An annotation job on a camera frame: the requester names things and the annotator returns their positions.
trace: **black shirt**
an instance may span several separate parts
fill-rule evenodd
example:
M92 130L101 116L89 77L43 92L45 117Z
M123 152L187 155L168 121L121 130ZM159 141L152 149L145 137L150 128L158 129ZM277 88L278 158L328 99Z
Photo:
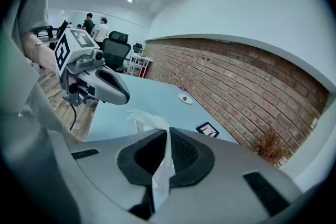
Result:
M91 35L92 29L93 29L93 22L92 20L86 20L83 24L83 27L86 27L85 30L86 32L89 33L89 35Z

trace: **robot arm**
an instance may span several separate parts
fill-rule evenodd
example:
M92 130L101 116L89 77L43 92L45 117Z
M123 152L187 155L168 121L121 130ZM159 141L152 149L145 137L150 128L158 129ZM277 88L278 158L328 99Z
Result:
M129 101L127 86L105 65L103 51L85 30L67 28L56 46L55 60L61 87L68 94L64 99L70 104L79 106L90 98L117 105ZM69 74L79 82L69 85Z

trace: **dried plant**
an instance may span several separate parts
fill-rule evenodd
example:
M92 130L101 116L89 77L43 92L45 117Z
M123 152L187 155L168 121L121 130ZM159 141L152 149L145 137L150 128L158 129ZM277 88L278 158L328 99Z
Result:
M285 143L270 124L264 130L260 144L257 145L257 154L276 167L281 166L281 161L290 156Z

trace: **light blue table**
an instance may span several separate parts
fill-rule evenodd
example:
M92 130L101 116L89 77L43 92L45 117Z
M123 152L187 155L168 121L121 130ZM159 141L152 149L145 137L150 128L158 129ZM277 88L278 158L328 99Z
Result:
M106 140L136 133L134 120L127 120L131 109L139 109L163 117L169 126L197 132L196 127L209 122L219 131L217 138L236 140L196 101L182 102L177 95L187 92L175 85L120 74L130 92L130 101L114 105L99 101L87 141Z

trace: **white shirt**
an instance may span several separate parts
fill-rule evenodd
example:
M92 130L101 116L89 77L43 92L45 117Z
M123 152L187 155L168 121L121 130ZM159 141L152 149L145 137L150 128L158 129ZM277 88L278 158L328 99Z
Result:
M101 24L98 26L97 31L99 32L95 40L97 42L103 42L103 40L106 38L106 36L109 33L109 27L106 24Z

